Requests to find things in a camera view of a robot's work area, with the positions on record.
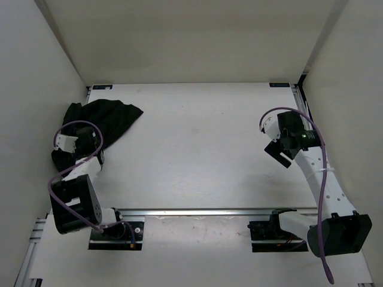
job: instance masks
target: white plastic part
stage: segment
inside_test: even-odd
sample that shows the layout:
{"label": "white plastic part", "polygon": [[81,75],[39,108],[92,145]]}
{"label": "white plastic part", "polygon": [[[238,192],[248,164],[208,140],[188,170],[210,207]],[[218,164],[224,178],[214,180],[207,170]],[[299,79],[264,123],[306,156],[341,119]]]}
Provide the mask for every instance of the white plastic part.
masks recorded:
{"label": "white plastic part", "polygon": [[[76,163],[79,163],[80,161],[83,161],[85,158],[82,158],[81,160],[76,161]],[[97,157],[91,158],[89,161],[83,163],[82,165],[76,167],[74,170],[70,172],[65,178],[63,178],[63,181],[70,181],[71,179],[75,179],[81,175],[89,175],[90,180],[92,181],[97,173],[101,171],[101,165],[98,161]]]}
{"label": "white plastic part", "polygon": [[269,117],[266,121],[264,121],[262,128],[273,142],[276,142],[281,137],[278,121],[272,117]]}
{"label": "white plastic part", "polygon": [[284,212],[279,215],[279,225],[282,230],[293,233],[307,242],[307,232],[311,225],[317,224],[314,216],[305,216],[296,211]]}
{"label": "white plastic part", "polygon": [[101,225],[108,225],[117,222],[113,208],[101,208]]}
{"label": "white plastic part", "polygon": [[62,151],[70,152],[72,154],[76,149],[77,139],[78,137],[76,136],[66,136],[59,133],[56,138],[56,147],[54,149],[58,150],[60,148]]}
{"label": "white plastic part", "polygon": [[[319,202],[321,183],[323,178],[323,159],[320,147],[309,148],[308,151],[299,151],[295,162],[301,168],[310,186],[315,201]],[[332,213],[339,216],[352,215],[355,207],[348,201],[335,177],[334,169],[327,164],[326,189],[323,198],[323,219],[331,218]]]}

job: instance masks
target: gray wall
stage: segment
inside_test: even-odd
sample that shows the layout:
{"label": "gray wall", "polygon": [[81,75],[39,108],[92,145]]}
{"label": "gray wall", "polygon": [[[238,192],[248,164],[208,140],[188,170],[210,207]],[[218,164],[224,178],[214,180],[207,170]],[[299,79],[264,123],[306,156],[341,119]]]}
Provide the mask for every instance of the gray wall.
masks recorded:
{"label": "gray wall", "polygon": [[383,2],[348,3],[304,89],[348,197],[373,228],[363,248],[383,286]]}
{"label": "gray wall", "polygon": [[0,285],[13,286],[49,211],[53,133],[86,88],[33,1],[1,2],[0,39]]}
{"label": "gray wall", "polygon": [[88,85],[296,83],[335,2],[36,1]]}

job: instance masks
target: table surface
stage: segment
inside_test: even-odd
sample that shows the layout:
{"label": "table surface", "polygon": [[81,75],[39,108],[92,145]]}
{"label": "table surface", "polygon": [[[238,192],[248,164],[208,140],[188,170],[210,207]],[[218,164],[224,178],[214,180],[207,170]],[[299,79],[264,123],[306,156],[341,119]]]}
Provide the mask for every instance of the table surface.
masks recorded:
{"label": "table surface", "polygon": [[296,108],[289,87],[268,83],[129,84],[92,90],[144,111],[105,150],[93,186],[103,207],[209,209],[315,207],[303,173],[264,152],[262,114]]}
{"label": "table surface", "polygon": [[[61,235],[48,216],[31,278],[41,287],[324,287],[310,252],[252,253],[249,219],[146,216],[142,251],[87,250],[90,230]],[[363,254],[328,257],[336,286],[372,282]]]}

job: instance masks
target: black cloth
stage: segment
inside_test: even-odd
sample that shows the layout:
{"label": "black cloth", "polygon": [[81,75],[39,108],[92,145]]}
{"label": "black cloth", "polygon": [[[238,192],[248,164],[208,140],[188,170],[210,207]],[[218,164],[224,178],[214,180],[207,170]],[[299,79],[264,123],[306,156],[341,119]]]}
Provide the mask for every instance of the black cloth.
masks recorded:
{"label": "black cloth", "polygon": [[[75,120],[89,121],[95,124],[104,137],[102,149],[108,148],[144,112],[133,105],[125,105],[120,100],[96,100],[81,106],[80,103],[72,103],[63,119],[63,125]],[[67,136],[75,136],[75,131],[86,124],[73,124],[62,129],[61,133]],[[63,171],[75,164],[76,159],[72,154],[61,150],[53,151],[52,160],[58,171]]]}

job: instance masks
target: white wall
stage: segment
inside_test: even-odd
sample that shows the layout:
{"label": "white wall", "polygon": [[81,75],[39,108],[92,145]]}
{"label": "white wall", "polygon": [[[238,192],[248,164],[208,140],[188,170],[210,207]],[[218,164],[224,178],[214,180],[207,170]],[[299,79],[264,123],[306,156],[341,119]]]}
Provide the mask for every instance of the white wall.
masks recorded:
{"label": "white wall", "polygon": [[45,1],[91,85],[296,83],[335,0]]}
{"label": "white wall", "polygon": [[363,248],[383,286],[383,2],[350,0],[304,89],[338,178],[372,231]]}
{"label": "white wall", "polygon": [[86,88],[33,1],[2,0],[0,39],[0,285],[13,286],[49,211],[53,133]]}

